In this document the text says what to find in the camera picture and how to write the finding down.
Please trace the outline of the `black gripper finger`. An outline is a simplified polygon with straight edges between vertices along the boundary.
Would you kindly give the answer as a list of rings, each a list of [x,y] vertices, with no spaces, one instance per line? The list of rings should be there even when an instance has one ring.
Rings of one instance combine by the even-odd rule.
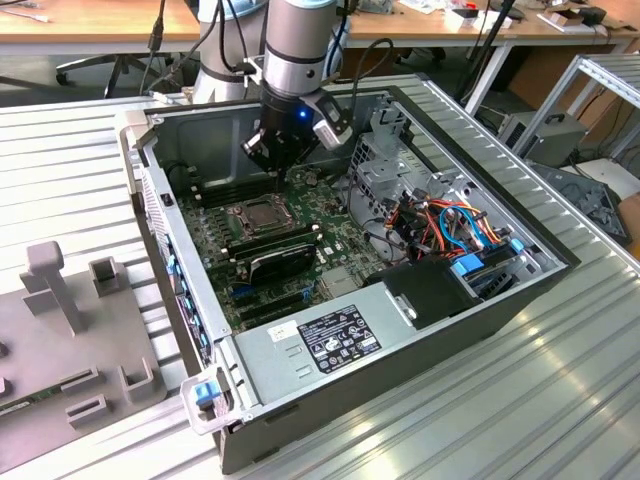
[[[274,181],[274,190],[281,190],[279,155],[275,137],[266,128],[257,129],[247,140],[241,143],[246,156]]]
[[[283,154],[279,161],[279,190],[282,191],[286,186],[287,172],[294,166],[304,162],[318,147],[320,141],[314,136],[310,139],[303,140],[301,144],[292,146]]]

